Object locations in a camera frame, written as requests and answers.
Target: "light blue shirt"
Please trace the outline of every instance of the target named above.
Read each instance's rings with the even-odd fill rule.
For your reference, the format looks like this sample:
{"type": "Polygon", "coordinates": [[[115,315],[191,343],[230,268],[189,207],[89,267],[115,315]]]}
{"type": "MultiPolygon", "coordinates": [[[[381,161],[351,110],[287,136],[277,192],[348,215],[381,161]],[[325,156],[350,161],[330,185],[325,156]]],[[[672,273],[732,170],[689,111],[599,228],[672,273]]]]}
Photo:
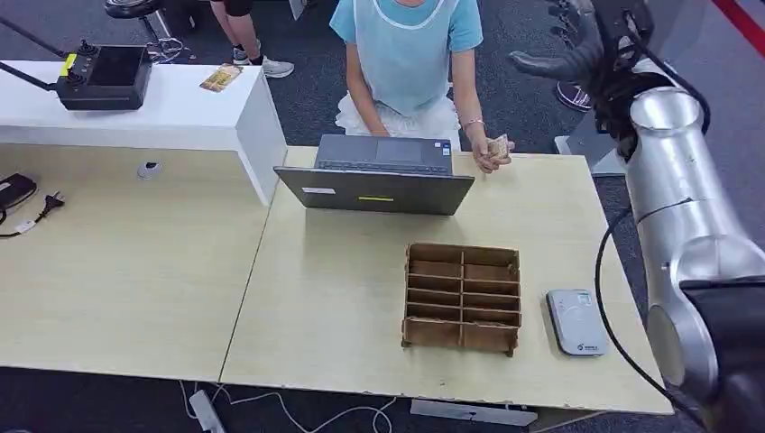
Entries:
{"type": "MultiPolygon", "coordinates": [[[[396,0],[365,0],[378,2],[382,11],[396,22],[415,25],[422,23],[433,12],[438,0],[425,0],[420,6],[408,7],[396,0]]],[[[355,43],[354,2],[340,0],[332,15],[329,26],[346,43],[355,43]]],[[[471,50],[484,41],[481,15],[476,0],[459,0],[449,22],[449,49],[451,51],[471,50]]]]}
{"type": "Polygon", "coordinates": [[[372,98],[406,117],[446,97],[449,52],[483,40],[476,0],[340,0],[330,26],[356,44],[372,98]]]}

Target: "white skirt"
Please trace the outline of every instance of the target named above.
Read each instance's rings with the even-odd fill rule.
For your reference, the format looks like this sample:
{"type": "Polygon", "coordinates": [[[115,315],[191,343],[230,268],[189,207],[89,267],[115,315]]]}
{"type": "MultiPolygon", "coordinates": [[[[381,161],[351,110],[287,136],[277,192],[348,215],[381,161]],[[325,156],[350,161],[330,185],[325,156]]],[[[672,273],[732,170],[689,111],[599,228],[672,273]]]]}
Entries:
{"type": "MultiPolygon", "coordinates": [[[[337,108],[340,112],[335,124],[345,129],[346,135],[371,135],[356,111],[350,94],[340,99],[337,108]]],[[[393,137],[447,138],[452,143],[452,149],[462,149],[459,143],[459,119],[454,102],[448,97],[443,97],[413,117],[400,115],[384,104],[377,104],[377,113],[385,129],[393,137]]]]}

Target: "charger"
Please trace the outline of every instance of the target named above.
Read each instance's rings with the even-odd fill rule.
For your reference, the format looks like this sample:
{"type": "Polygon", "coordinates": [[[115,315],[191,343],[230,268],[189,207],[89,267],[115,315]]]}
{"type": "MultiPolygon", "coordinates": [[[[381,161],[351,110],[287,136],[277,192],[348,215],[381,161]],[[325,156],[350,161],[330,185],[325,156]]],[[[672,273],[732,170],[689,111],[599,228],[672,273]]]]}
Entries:
{"type": "Polygon", "coordinates": [[[34,180],[19,173],[0,180],[0,209],[17,206],[37,191],[34,180]]]}

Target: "red stripe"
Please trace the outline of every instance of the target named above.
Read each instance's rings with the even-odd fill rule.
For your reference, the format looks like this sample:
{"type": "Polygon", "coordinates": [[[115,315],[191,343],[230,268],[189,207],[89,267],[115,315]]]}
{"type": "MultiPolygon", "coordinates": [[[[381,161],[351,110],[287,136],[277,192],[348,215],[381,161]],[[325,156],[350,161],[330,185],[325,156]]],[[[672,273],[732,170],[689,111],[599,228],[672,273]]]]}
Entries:
{"type": "Polygon", "coordinates": [[[743,37],[765,57],[765,31],[755,22],[736,0],[712,0],[728,20],[739,29],[743,37]]]}

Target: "hand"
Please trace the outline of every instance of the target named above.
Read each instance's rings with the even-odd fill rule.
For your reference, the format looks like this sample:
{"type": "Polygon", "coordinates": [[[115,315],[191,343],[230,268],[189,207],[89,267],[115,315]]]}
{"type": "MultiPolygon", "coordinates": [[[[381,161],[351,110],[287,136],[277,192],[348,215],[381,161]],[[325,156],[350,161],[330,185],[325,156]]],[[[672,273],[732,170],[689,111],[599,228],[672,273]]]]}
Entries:
{"type": "Polygon", "coordinates": [[[475,137],[471,140],[473,145],[473,159],[478,169],[486,174],[492,173],[503,165],[507,165],[511,162],[510,152],[515,149],[514,142],[507,142],[508,155],[505,157],[492,156],[489,153],[489,141],[485,134],[475,137]]]}
{"type": "Polygon", "coordinates": [[[534,57],[513,51],[510,61],[524,74],[576,82],[588,91],[595,68],[604,55],[593,5],[590,0],[548,1],[554,4],[549,8],[549,14],[556,16],[565,27],[553,27],[551,31],[571,50],[559,58],[534,57]]]}

